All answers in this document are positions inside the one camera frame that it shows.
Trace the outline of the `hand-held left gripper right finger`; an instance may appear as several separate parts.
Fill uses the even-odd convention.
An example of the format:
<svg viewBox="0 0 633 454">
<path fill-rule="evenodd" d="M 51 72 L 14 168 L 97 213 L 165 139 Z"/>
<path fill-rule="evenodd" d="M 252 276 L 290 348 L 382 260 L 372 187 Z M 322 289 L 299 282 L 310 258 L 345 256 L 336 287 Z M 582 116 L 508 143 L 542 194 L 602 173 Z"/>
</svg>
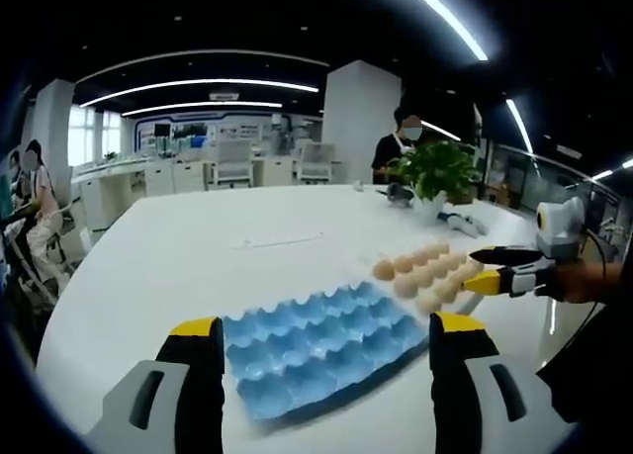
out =
<svg viewBox="0 0 633 454">
<path fill-rule="evenodd" d="M 550 388 L 500 353 L 481 322 L 432 314 L 428 355 L 437 453 L 554 453 L 573 432 Z"/>
</svg>

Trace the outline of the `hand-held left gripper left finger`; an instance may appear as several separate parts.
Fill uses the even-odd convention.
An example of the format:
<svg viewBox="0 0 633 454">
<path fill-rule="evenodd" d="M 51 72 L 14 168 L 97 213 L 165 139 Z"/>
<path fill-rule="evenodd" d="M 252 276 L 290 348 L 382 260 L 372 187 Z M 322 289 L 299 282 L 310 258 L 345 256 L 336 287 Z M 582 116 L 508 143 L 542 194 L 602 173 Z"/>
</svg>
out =
<svg viewBox="0 0 633 454">
<path fill-rule="evenodd" d="M 138 362 L 103 399 L 86 435 L 95 453 L 222 453 L 223 322 L 187 320 L 156 356 Z"/>
</svg>

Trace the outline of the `person's right hand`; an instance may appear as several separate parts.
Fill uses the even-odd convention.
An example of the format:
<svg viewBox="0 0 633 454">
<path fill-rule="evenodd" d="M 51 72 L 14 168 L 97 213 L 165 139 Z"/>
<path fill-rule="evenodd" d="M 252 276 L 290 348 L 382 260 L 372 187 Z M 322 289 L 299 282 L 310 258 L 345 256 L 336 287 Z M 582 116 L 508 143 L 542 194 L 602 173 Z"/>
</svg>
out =
<svg viewBox="0 0 633 454">
<path fill-rule="evenodd" d="M 550 269 L 544 285 L 535 290 L 535 295 L 558 302 L 584 304 L 596 302 L 607 289 L 608 281 L 601 265 L 575 262 Z"/>
</svg>

